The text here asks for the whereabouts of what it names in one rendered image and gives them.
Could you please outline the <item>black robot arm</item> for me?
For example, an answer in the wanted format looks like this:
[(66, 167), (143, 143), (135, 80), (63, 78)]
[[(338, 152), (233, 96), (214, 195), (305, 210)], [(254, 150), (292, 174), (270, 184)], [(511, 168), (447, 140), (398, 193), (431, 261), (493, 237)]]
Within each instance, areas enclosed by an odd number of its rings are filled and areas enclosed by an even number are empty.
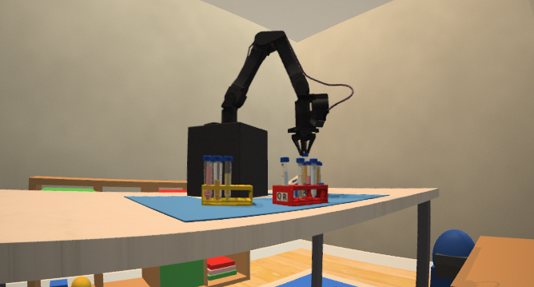
[[(296, 90), (295, 93), (298, 98), (295, 101), (297, 126), (322, 128), (326, 121), (325, 111), (329, 109), (329, 96), (328, 94), (309, 93), (309, 84), (291, 50), (285, 32), (283, 30), (259, 32), (255, 35), (252, 45), (253, 47), (241, 72), (225, 93), (225, 100), (221, 104), (221, 108), (223, 108), (221, 111), (221, 123), (211, 122), (205, 125), (237, 122), (237, 110), (245, 103), (249, 86), (261, 63), (266, 56), (277, 51), (286, 72), (288, 71), (287, 74), (294, 91)], [(310, 103), (312, 105), (311, 111)]]

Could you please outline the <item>red rack with round wells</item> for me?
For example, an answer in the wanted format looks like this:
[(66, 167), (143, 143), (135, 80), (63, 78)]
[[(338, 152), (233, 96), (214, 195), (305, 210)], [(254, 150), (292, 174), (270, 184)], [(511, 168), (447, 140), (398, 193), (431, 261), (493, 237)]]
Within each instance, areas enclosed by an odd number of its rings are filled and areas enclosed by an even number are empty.
[[(298, 199), (293, 200), (295, 198), (293, 197), (294, 190), (305, 190), (305, 189), (308, 189), (306, 190), (306, 197), (303, 197), (302, 199), (298, 198)], [(312, 198), (311, 189), (317, 190), (317, 195), (315, 198)], [(291, 186), (274, 185), (273, 186), (273, 204), (287, 205), (287, 206), (300, 206), (300, 205), (316, 205), (316, 204), (323, 204), (323, 203), (328, 203), (328, 185), (291, 185)]]

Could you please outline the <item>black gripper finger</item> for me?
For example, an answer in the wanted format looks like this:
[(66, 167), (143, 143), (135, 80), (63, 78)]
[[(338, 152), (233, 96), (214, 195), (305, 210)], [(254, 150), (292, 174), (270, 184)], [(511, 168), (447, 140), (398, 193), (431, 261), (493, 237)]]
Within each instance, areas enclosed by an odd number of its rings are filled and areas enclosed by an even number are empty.
[[(316, 138), (316, 135), (309, 135), (309, 136), (306, 136), (306, 140), (305, 140), (305, 153), (309, 153), (310, 149), (311, 149), (311, 146), (314, 142)], [(309, 140), (309, 146), (308, 146), (308, 149), (307, 149), (307, 141)]]
[[(306, 139), (306, 134), (300, 134), (300, 135), (292, 136), (292, 140), (293, 140), (295, 146), (297, 147), (297, 150), (298, 150), (300, 156), (303, 156), (303, 153), (304, 153), (305, 139)], [(301, 148), (299, 146), (298, 140), (301, 140)]]

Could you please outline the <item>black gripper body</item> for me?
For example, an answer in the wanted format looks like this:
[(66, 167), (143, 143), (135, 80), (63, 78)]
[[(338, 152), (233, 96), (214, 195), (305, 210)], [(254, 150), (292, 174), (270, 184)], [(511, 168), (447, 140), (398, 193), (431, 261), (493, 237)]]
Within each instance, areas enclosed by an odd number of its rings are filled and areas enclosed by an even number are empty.
[[(297, 126), (297, 123), (296, 123), (296, 126)], [(319, 133), (319, 129), (308, 128), (308, 127), (300, 127), (300, 126), (288, 129), (288, 133), (296, 133), (296, 134), (293, 134), (292, 136), (296, 136), (296, 135), (300, 135), (300, 134), (306, 134), (306, 136), (316, 135), (316, 134), (312, 134), (312, 132)]]

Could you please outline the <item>light blue mat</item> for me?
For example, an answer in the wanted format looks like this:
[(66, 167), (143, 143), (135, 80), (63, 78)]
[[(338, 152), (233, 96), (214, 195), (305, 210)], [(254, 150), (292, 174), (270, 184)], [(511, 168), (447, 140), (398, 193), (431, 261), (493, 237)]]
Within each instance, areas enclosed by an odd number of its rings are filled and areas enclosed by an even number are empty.
[[(360, 194), (359, 196), (351, 198), (354, 195), (356, 194), (343, 193), (340, 196), (329, 199), (328, 203), (300, 206), (276, 205), (272, 203), (272, 197), (254, 198), (253, 201), (262, 202), (253, 202), (253, 206), (201, 205), (201, 198), (189, 196), (182, 196), (185, 199), (179, 196), (124, 197), (130, 199), (131, 201), (135, 201), (140, 205), (158, 211), (159, 213), (163, 213), (169, 217), (186, 223), (196, 221), (215, 221), (240, 217), (255, 217), (275, 213), (288, 213), (305, 210), (304, 208), (315, 209), (331, 205), (341, 205), (355, 201), (368, 200), (366, 198), (372, 194)], [(386, 196), (385, 195), (386, 194), (375, 194), (374, 196), (369, 197), (369, 199), (390, 196), (390, 194)], [(343, 202), (345, 200), (349, 202)]]

